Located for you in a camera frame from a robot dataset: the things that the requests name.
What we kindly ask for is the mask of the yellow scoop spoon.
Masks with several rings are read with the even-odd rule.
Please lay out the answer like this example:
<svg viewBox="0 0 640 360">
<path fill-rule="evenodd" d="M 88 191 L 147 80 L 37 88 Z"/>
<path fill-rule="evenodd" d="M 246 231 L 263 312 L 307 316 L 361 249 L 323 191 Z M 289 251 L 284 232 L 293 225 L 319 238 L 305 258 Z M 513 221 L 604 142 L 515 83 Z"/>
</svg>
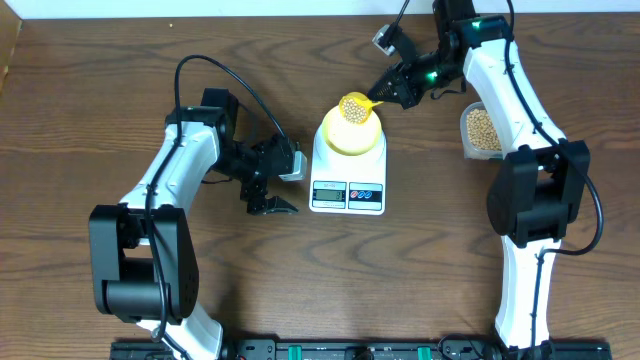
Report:
<svg viewBox="0 0 640 360">
<path fill-rule="evenodd" d="M 372 101 L 363 93 L 351 92 L 340 99 L 338 107 L 341 116 L 347 122 L 364 124 L 371 115 L 372 109 L 381 104 L 382 101 Z"/>
</svg>

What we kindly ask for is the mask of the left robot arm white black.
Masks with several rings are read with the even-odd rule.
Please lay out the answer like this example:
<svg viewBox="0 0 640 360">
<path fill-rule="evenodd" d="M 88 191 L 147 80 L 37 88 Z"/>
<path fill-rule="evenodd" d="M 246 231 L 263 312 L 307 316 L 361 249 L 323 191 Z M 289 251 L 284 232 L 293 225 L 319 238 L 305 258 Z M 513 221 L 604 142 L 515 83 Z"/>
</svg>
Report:
<svg viewBox="0 0 640 360">
<path fill-rule="evenodd" d="M 276 134 L 253 146 L 235 140 L 239 108 L 226 89 L 205 89 L 200 105 L 177 106 L 165 139 L 134 189 L 89 217 L 97 309 L 150 332 L 149 342 L 118 341 L 113 359 L 225 359 L 223 328 L 198 301 L 199 269 L 187 215 L 210 171 L 241 184 L 252 215 L 294 214 L 294 205 L 269 196 L 268 180 L 304 179 L 307 159 L 298 144 Z"/>
</svg>

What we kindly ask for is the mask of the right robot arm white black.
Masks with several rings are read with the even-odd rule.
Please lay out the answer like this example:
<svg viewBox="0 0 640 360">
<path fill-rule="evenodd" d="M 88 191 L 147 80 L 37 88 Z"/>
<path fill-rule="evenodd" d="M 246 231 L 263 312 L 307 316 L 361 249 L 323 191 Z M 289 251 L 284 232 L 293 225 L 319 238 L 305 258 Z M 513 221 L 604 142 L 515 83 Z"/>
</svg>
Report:
<svg viewBox="0 0 640 360">
<path fill-rule="evenodd" d="M 367 96 L 408 109 L 424 96 L 438 99 L 460 80 L 472 86 L 496 131 L 503 160 L 486 200 L 503 248 L 501 304 L 494 326 L 505 356 L 541 359 L 553 261 L 567 255 L 561 241 L 577 218 L 590 152 L 570 142 L 549 118 L 519 61 L 512 15 L 480 15 L 471 0 L 432 5 L 436 50 L 420 54 L 398 22 L 383 26 L 373 44 L 398 54 Z"/>
</svg>

